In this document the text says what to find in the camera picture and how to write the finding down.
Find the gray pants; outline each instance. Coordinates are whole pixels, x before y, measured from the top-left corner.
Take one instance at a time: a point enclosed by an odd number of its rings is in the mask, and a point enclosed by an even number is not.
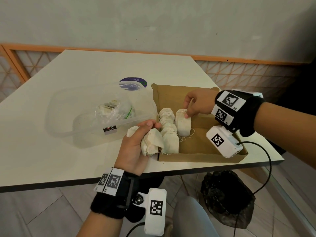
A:
[[[178,201],[172,219],[173,237],[219,237],[203,207],[192,197]]]

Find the person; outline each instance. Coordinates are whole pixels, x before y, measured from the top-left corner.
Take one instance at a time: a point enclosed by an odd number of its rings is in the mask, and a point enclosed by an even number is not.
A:
[[[199,113],[210,114],[218,92],[218,89],[206,88],[189,92],[183,104],[183,108],[187,109],[185,117]],[[138,126],[139,129],[131,137],[123,138],[114,167],[140,176],[149,158],[141,154],[140,142],[151,128],[159,129],[160,123],[147,120]],[[316,169],[316,116],[265,102],[255,115],[254,129]],[[77,237],[119,236],[122,223],[123,219],[114,219],[91,211]],[[180,200],[175,207],[172,235],[219,237],[203,207],[190,197]]]

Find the white table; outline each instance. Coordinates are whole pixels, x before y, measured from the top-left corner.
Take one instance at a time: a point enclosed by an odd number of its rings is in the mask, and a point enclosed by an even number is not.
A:
[[[50,136],[44,127],[53,93],[70,87],[140,77],[151,84],[215,87],[189,56],[66,50],[0,103],[0,192],[97,183],[112,167],[121,140],[78,149]],[[261,135],[242,141],[262,145],[273,164],[283,158]],[[237,164],[159,162],[150,159],[144,177],[266,166],[264,151],[245,144],[249,154]]]

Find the person's right arm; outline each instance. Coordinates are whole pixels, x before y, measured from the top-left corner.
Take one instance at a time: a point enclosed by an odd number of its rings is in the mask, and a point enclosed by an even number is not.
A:
[[[210,114],[217,94],[217,88],[189,92],[184,100],[187,117],[198,113]],[[256,114],[254,129],[316,169],[316,116],[266,102]]]

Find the tile floor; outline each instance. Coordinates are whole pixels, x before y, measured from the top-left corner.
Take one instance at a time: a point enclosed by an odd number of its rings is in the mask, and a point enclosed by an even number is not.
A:
[[[261,184],[236,170],[243,182],[255,191]],[[233,236],[234,229],[217,221],[206,209],[201,187],[206,173],[183,175],[190,196],[199,198],[220,237]],[[61,188],[19,191],[0,194],[0,236],[63,237],[75,236],[89,213],[95,184]],[[177,201],[186,191],[180,176],[165,177],[160,186],[167,190],[166,216],[172,217]],[[124,219],[120,236],[124,237],[135,224]],[[130,237],[149,236],[144,228],[136,228]],[[255,209],[247,229],[237,229],[236,237],[299,237],[290,222],[266,189],[256,194]]]

